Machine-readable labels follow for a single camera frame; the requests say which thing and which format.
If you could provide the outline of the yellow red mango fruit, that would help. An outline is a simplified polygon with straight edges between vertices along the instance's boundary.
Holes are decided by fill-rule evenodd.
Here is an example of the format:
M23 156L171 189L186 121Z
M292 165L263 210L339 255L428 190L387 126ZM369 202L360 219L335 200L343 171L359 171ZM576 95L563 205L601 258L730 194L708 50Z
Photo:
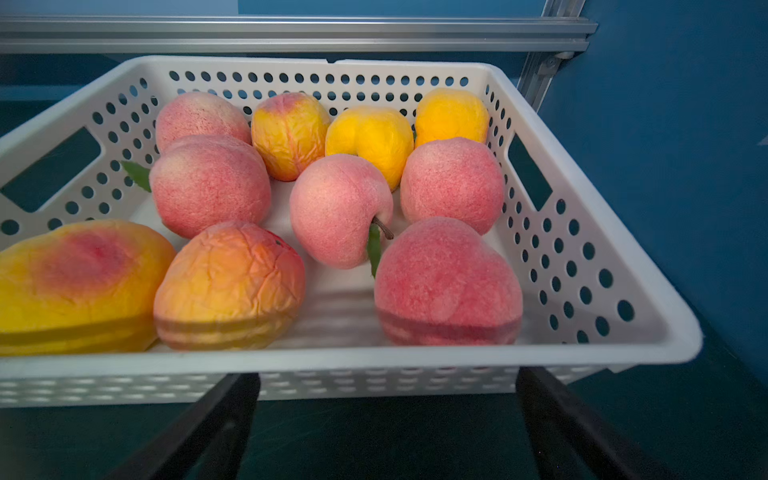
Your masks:
M155 230L122 220L63 226L1 253L1 353L141 352L174 259Z

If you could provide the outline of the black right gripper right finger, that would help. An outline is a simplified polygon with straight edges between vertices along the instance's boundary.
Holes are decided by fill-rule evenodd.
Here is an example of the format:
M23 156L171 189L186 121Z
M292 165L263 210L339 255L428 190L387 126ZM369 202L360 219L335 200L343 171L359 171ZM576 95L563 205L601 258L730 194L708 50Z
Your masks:
M672 470L622 436L543 367L516 379L526 430L541 479L670 479Z

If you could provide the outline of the pink peach with leaf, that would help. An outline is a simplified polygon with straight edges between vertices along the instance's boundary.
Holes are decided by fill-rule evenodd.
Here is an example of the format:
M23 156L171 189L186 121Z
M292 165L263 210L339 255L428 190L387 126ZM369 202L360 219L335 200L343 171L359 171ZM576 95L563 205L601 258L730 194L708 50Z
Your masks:
M369 230L391 223L394 201L372 163L333 154L300 174L289 208L293 232L307 253L323 265L346 270L368 259Z

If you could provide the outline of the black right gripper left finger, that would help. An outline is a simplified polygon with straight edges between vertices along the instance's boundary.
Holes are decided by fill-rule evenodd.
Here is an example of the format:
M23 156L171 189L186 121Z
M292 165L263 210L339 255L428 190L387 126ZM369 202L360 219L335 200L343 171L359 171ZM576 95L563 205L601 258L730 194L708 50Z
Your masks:
M183 479L200 463L200 479L235 479L260 389L257 373L225 376L174 424L107 477Z

